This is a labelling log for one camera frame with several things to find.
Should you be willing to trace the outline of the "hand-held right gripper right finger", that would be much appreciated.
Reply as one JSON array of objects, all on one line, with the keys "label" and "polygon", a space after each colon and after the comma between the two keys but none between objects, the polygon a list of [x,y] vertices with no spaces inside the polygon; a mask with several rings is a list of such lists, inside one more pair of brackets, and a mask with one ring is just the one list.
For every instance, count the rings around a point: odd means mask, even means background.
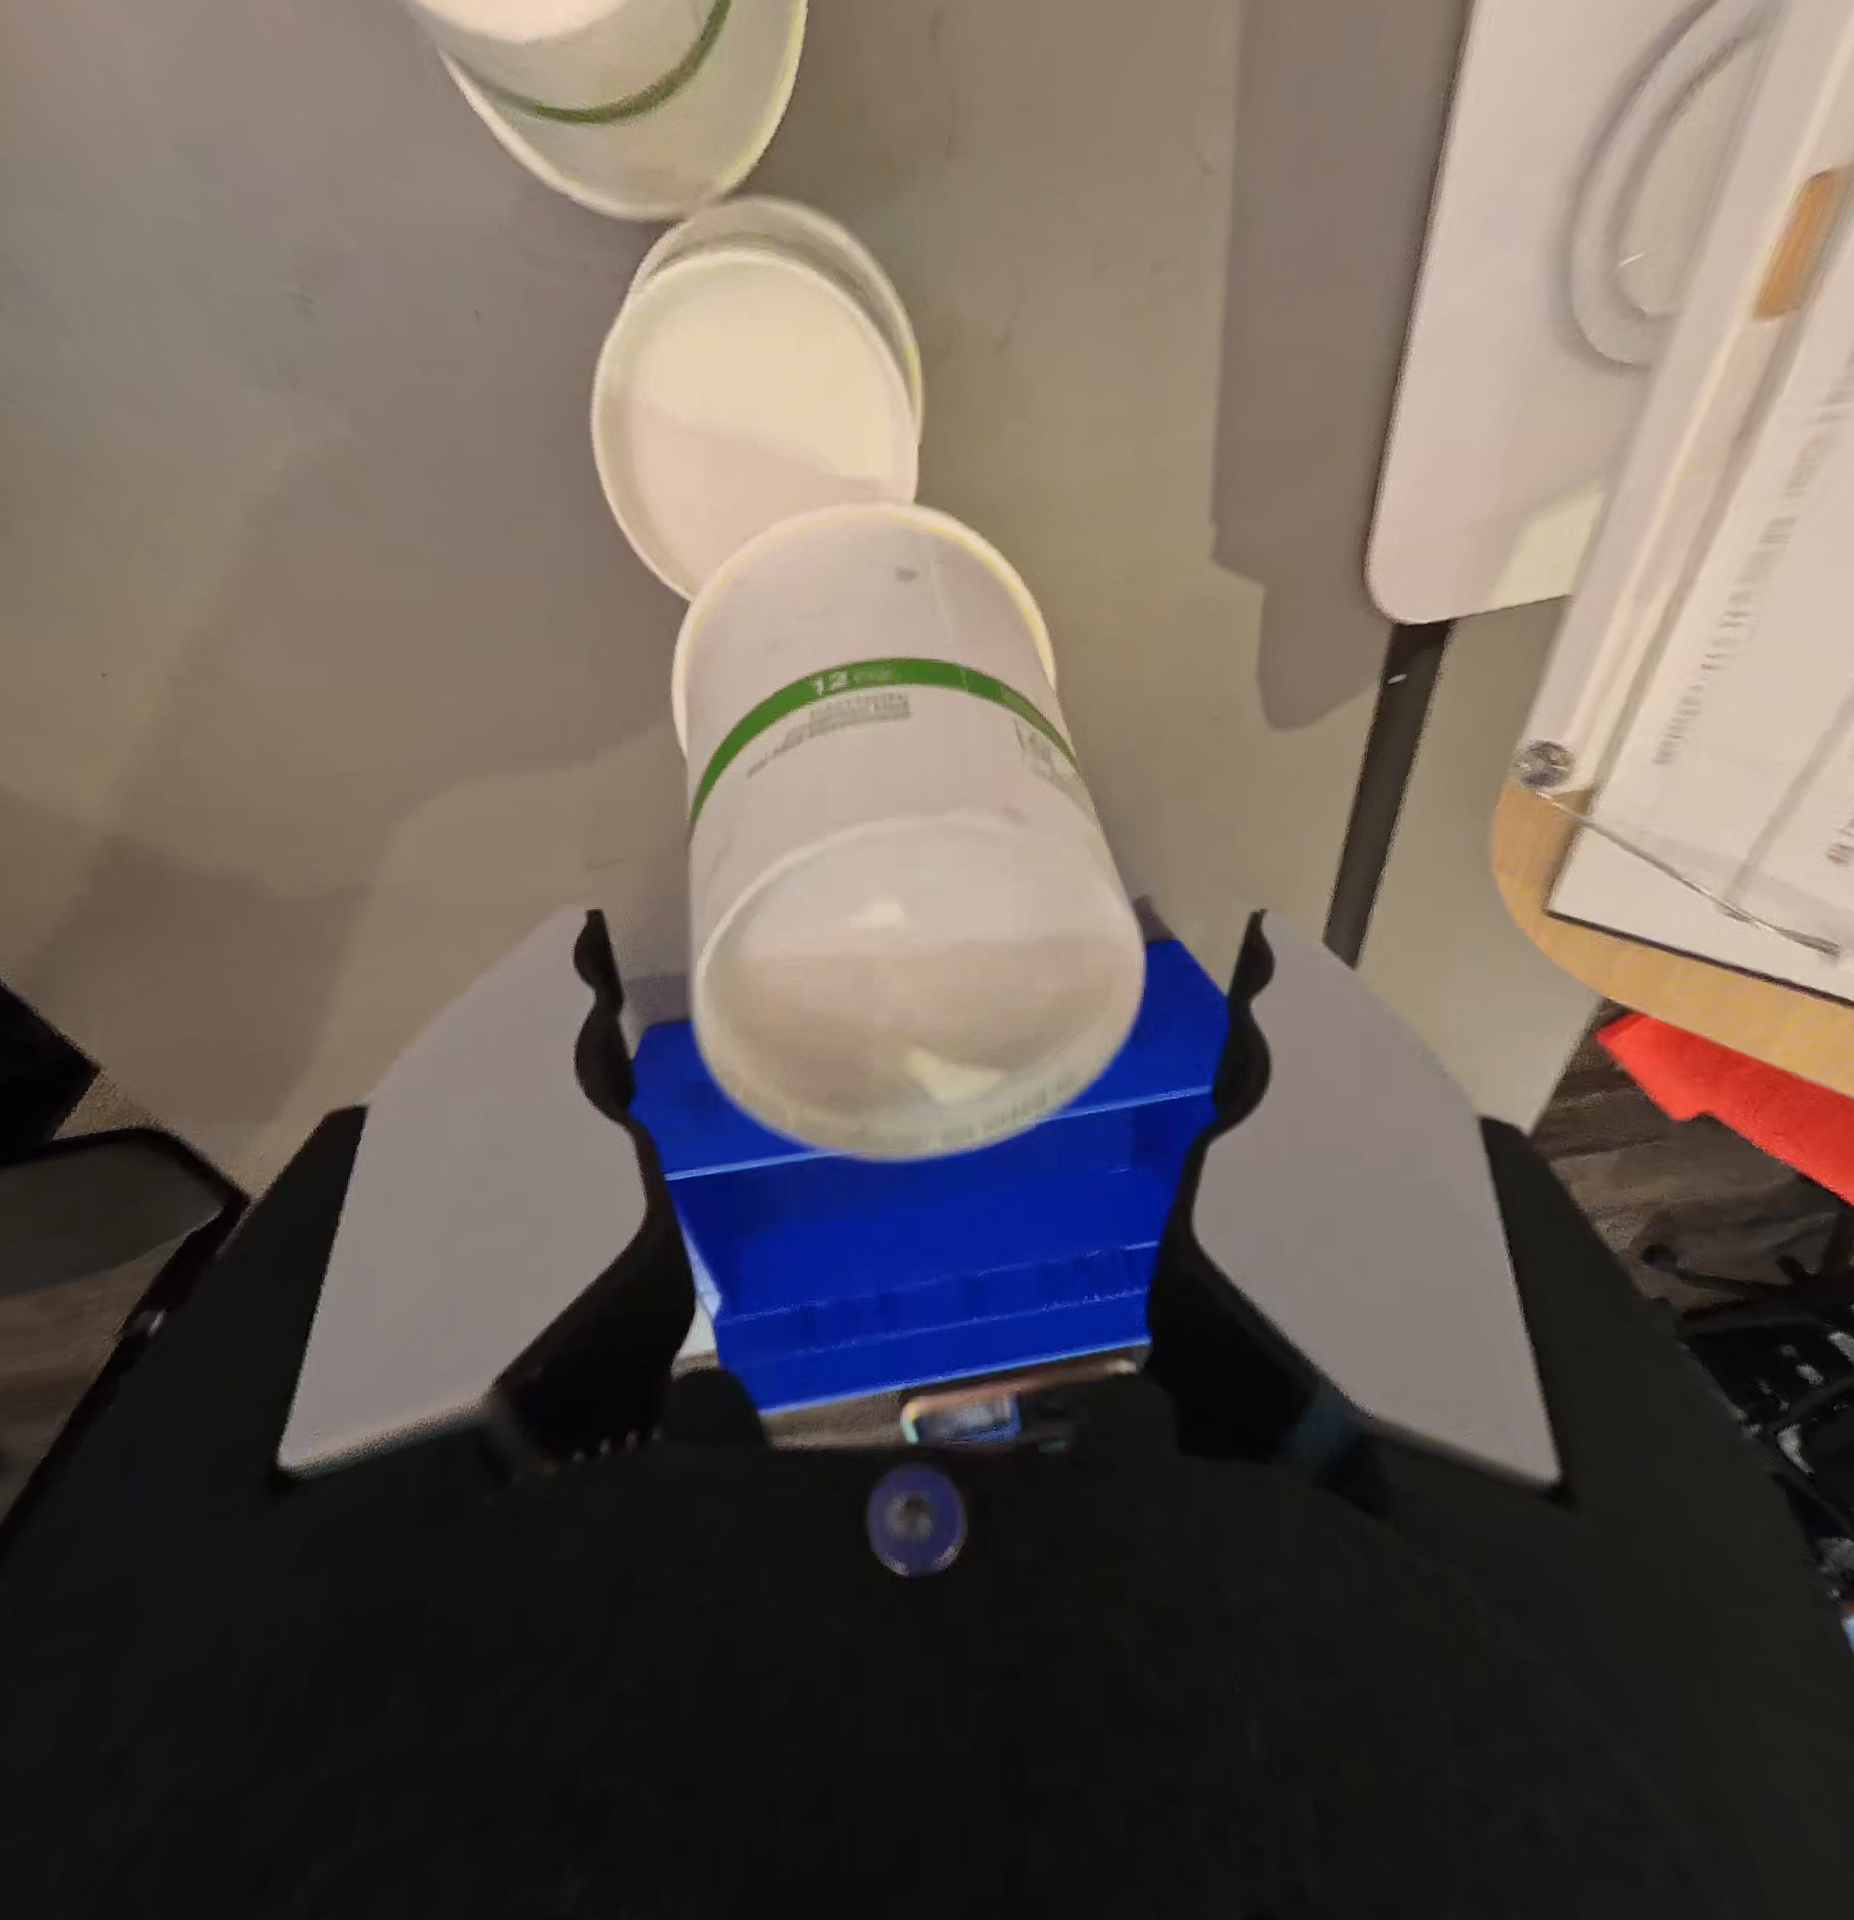
[{"label": "hand-held right gripper right finger", "polygon": [[1271,914],[1228,987],[1147,1332],[1183,1451],[1352,1482],[1387,1438],[1561,1480],[1480,1118],[1352,968]]}]

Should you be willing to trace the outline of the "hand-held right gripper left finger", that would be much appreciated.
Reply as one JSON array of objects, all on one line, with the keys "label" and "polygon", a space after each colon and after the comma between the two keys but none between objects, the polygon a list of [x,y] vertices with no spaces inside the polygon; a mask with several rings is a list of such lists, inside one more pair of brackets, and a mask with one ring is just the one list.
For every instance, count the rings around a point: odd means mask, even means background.
[{"label": "hand-held right gripper left finger", "polygon": [[286,1473],[473,1427],[551,1460],[657,1430],[701,1302],[622,1010],[602,914],[560,908],[366,1099]]}]

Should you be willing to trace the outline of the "blue plastic bin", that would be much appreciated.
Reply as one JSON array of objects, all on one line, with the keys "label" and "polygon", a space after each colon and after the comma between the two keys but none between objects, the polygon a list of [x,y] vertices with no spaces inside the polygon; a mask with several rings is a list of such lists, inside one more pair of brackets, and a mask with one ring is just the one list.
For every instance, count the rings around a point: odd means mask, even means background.
[{"label": "blue plastic bin", "polygon": [[1069,1107],[958,1156],[868,1162],[761,1128],[688,1021],[648,1025],[633,1115],[695,1265],[711,1330],[690,1346],[761,1411],[1136,1347],[1224,1038],[1221,987],[1151,940],[1132,1032]]}]

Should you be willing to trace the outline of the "white paper cup green band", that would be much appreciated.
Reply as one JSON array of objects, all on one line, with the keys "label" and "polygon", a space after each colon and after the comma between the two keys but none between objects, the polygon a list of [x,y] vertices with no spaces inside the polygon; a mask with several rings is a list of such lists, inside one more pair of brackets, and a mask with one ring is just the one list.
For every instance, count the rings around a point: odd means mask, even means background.
[{"label": "white paper cup green band", "polygon": [[1006,558],[956,518],[786,518],[673,652],[690,1023],[763,1128],[919,1162],[1036,1128],[1125,1043],[1146,958]]},{"label": "white paper cup green band", "polygon": [[734,191],[791,103],[804,2],[405,2],[531,178],[633,222]]},{"label": "white paper cup green band", "polygon": [[606,507],[685,599],[786,518],[913,503],[923,417],[916,328],[891,276],[838,221],[772,195],[663,234],[589,400]]}]

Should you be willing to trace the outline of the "orange traffic cone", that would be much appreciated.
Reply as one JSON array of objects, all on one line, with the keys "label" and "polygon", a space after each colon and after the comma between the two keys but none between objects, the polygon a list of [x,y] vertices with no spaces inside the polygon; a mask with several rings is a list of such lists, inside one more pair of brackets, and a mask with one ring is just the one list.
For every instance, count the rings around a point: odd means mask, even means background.
[{"label": "orange traffic cone", "polygon": [[1854,1204],[1854,1097],[1643,1013],[1603,1023],[1596,1042],[1660,1115],[1714,1118]]}]

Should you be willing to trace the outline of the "white sign stand base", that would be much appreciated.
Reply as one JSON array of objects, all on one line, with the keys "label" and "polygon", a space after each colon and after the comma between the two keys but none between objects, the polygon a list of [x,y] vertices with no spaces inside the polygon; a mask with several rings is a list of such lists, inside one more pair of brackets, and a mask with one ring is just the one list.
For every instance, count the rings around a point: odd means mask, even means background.
[{"label": "white sign stand base", "polygon": [[1395,626],[1574,589],[1790,10],[1468,9],[1363,563]]}]

